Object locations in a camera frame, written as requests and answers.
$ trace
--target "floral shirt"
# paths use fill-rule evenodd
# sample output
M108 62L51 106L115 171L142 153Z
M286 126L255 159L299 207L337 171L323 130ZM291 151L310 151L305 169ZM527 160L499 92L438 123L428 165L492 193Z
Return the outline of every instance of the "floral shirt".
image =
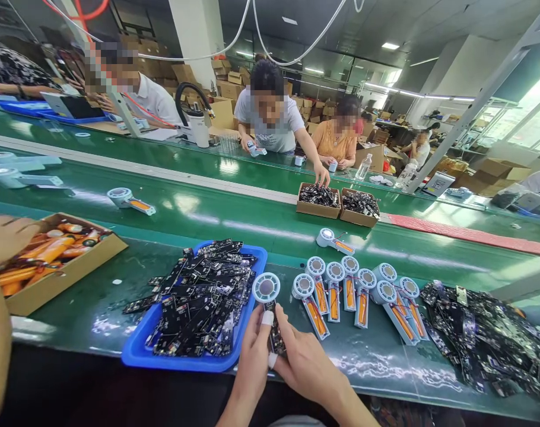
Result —
M62 90L45 70L14 50L0 46L0 83L21 86L47 86Z

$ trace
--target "metal frame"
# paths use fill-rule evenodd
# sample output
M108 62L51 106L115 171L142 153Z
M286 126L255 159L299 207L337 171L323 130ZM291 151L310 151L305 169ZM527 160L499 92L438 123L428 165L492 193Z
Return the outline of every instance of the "metal frame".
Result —
M68 14L69 17L77 17L78 11L74 7L74 4L72 4L71 0L53 0L54 3L59 8ZM98 79L103 83L104 87L106 88L106 94L110 97L112 100L112 103L116 107L117 112L122 117L123 122L126 124L126 127L129 131L129 133L136 137L141 137L141 132L138 129L138 126L136 125L134 121L134 117L132 116L132 113L129 111L123 97L118 93L117 88L112 85L106 77L106 73L102 71L99 59L97 58L95 53L92 51L91 48L91 42L88 39L88 36L84 34L82 31L80 31L73 23L71 23L68 20L64 20L66 24L68 25L68 28L72 31L72 35L74 36L74 39L78 42L80 46L82 46L82 49L84 51L84 57L89 61L90 66L93 67L94 71L96 72L96 76Z
M458 137L460 137L460 134L470 128L470 122L481 113L482 109L488 103L488 100L500 88L507 76L513 72L515 67L517 67L525 55L527 55L529 47L538 43L540 43L540 14L535 21L533 21L521 39L519 39L518 43L507 55L501 65L486 81L477 98L470 106L468 106L467 111L462 115L456 126L448 132L448 135L436 149L432 157L428 159L416 177L406 185L403 189L404 193L413 194L416 191L418 186L423 182L424 177L426 177L440 162L448 149L456 142Z

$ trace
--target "black circuit board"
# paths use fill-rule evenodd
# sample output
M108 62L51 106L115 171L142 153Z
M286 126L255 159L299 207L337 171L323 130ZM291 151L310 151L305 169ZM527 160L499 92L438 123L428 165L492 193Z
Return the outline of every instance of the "black circuit board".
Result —
M540 402L540 331L520 312L485 292L428 283L425 326L463 381L501 397L528 393Z
M268 349L271 353L284 355L286 353L286 345L282 339L280 326L278 326L278 319L276 318L276 302L266 302L264 303L263 307L264 311L270 310L274 312L274 322L272 322L272 328L270 329L270 335L268 337Z
M148 281L152 295L124 308L125 314L141 313L161 303L161 319L146 340L153 354L200 357L231 353L234 328L250 300L256 277L252 267L258 261L252 254L241 254L242 246L242 242L225 239L196 254L192 248L184 249L168 275ZM281 337L275 341L279 350Z

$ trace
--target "hand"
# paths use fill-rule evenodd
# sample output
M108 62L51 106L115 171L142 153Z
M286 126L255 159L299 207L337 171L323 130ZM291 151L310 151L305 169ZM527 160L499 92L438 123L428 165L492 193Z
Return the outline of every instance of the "hand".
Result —
M313 166L313 171L316 173L316 184L319 181L320 187L322 185L325 186L326 188L329 187L329 181L331 180L331 178L329 178L328 170L325 167L323 167L321 163L316 163Z
M332 163L336 163L337 160L334 157L331 156L320 156L319 159L324 162L327 166L331 165Z
M239 368L234 380L233 394L239 401L253 403L254 406L262 396L268 377L268 336L274 314L264 311L258 305L250 316L242 349L240 350Z
M38 231L32 219L0 216L0 264L15 256Z
M108 96L97 94L96 101L102 110L107 111L108 113L117 114L116 107L112 104L112 101L110 101Z
M347 167L349 167L349 160L347 159L340 160L339 163L337 163L337 169L343 170Z
M279 304L276 318L288 359L279 356L274 370L294 391L332 413L332 406L341 404L345 393L353 393L349 380L329 360L314 334L299 332L288 322Z
M240 144L242 146L242 149L246 152L250 152L248 150L248 142L251 141L251 143L253 143L254 145L258 146L258 144L256 143L256 141L254 141L250 135L241 135L240 136Z

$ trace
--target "blue plastic tray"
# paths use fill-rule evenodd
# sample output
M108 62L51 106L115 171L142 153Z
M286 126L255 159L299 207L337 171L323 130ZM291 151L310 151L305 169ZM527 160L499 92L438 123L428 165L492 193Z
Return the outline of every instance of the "blue plastic tray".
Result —
M195 252L212 243L212 240L203 242L195 247ZM244 245L241 253L250 253L258 258L253 270L256 275L264 272L268 253L259 246ZM234 328L233 351L228 356L214 357L210 354L200 358L155 356L150 347L146 347L145 340L153 332L161 318L161 304L154 304L147 311L135 331L130 335L122 349L122 362L127 366L169 369L172 371L197 371L197 372L224 372L232 368L239 359L242 338L246 330L246 324L250 314L254 310L255 299L250 295L248 304L243 308L238 325Z
M46 108L39 108L39 109L28 109L25 108L25 105L32 105L32 104L38 104L39 106L45 105ZM45 101L21 101L21 102L7 102L7 101L0 101L0 107L4 109L5 111L9 111L10 113L17 113L22 114L23 116L31 116L31 117L42 117L41 113L47 113L48 111L52 111L52 109L49 106L49 103Z
M96 122L107 122L109 121L108 116L103 117L89 117L88 119L71 119L70 117L61 116L57 112L43 111L41 112L41 117L45 119L53 119L57 122L69 123L70 125L83 125L84 123L96 123Z

